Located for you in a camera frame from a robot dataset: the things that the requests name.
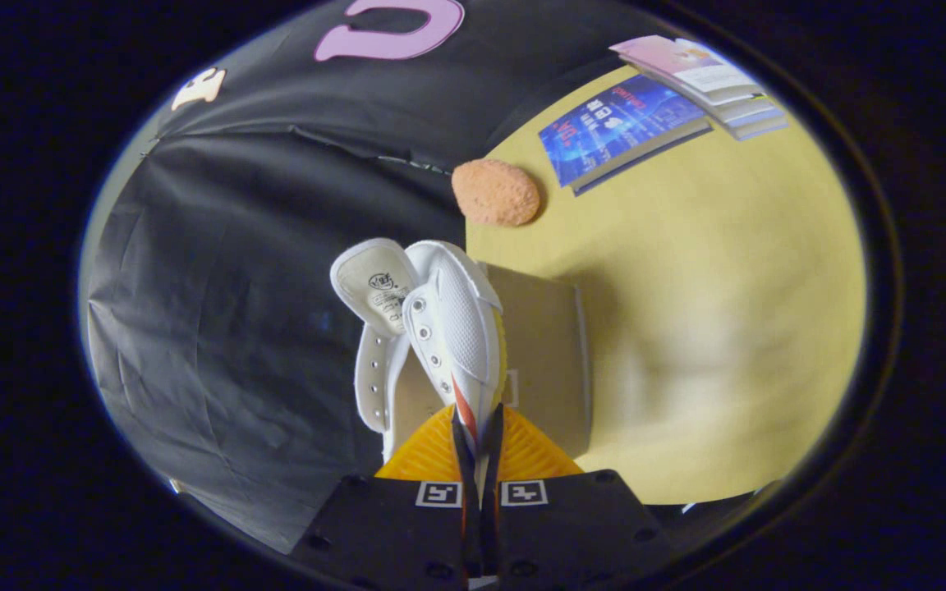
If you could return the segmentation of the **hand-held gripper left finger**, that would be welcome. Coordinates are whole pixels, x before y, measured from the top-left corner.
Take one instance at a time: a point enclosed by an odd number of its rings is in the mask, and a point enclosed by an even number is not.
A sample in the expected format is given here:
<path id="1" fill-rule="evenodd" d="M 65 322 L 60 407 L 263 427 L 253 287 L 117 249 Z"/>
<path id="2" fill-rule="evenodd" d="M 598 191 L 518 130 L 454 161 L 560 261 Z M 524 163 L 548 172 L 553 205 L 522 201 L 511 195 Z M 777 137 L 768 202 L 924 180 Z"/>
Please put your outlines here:
<path id="1" fill-rule="evenodd" d="M 478 512 L 454 413 L 431 415 L 376 474 L 339 480 L 292 561 L 339 589 L 466 590 Z"/>

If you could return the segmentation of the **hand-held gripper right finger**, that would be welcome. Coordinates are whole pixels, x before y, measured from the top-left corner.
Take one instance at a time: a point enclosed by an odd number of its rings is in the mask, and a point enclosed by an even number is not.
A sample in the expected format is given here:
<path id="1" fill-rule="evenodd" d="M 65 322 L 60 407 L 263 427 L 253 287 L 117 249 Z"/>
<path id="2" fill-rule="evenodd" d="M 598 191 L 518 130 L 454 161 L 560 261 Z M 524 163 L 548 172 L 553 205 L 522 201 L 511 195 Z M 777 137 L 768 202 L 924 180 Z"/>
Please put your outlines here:
<path id="1" fill-rule="evenodd" d="M 667 567 L 664 527 L 613 469 L 584 471 L 517 410 L 489 433 L 484 545 L 503 589 L 623 589 Z"/>

